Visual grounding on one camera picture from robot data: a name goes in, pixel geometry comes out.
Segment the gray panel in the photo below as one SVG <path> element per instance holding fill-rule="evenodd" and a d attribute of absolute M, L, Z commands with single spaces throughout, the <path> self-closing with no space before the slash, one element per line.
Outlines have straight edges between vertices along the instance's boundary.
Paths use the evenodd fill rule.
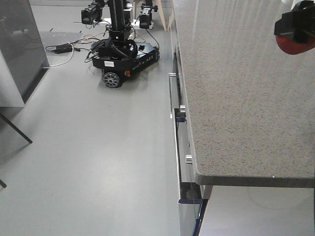
<path fill-rule="evenodd" d="M 47 60 L 27 0 L 0 2 L 0 49 L 22 96 Z"/>

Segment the black robot platform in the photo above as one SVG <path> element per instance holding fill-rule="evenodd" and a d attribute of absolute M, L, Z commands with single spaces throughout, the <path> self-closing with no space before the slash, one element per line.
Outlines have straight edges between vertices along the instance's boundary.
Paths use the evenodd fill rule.
<path fill-rule="evenodd" d="M 118 88 L 130 78 L 159 60 L 159 50 L 150 43 L 137 43 L 138 54 L 134 59 L 102 56 L 93 58 L 93 66 L 102 69 L 102 80 L 107 87 Z"/>

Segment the countertop edge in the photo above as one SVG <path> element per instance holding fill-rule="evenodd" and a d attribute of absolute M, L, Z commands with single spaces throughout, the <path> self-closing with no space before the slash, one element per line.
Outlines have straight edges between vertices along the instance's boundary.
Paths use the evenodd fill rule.
<path fill-rule="evenodd" d="M 202 176 L 196 175 L 196 183 L 200 185 L 221 186 L 253 186 L 281 188 L 314 188 L 314 178 L 267 178 L 267 177 L 235 177 L 235 176 Z"/>

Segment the white cable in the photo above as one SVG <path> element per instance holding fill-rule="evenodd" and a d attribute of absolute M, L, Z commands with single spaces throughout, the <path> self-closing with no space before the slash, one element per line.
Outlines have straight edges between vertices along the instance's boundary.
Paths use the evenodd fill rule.
<path fill-rule="evenodd" d="M 48 67 L 43 67 L 43 68 L 47 69 L 47 68 L 50 68 L 50 67 L 55 67 L 55 66 L 63 65 L 63 64 L 66 64 L 67 62 L 69 62 L 69 61 L 72 59 L 73 54 L 74 54 L 74 46 L 73 46 L 71 43 L 69 43 L 69 42 L 68 42 L 68 44 L 71 45 L 71 47 L 72 47 L 72 52 L 71 52 L 71 55 L 70 55 L 70 57 L 69 57 L 69 59 L 68 59 L 67 61 L 65 61 L 65 62 L 63 62 L 63 63 L 60 63 L 60 64 L 57 64 L 57 65 L 50 65 L 50 66 L 48 66 Z"/>

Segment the speckled gray countertop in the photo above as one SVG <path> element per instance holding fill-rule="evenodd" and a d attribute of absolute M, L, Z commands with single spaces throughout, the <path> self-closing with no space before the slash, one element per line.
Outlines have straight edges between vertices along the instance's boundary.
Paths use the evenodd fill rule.
<path fill-rule="evenodd" d="M 273 35 L 291 5 L 173 2 L 196 182 L 313 187 L 315 50 L 287 55 Z"/>

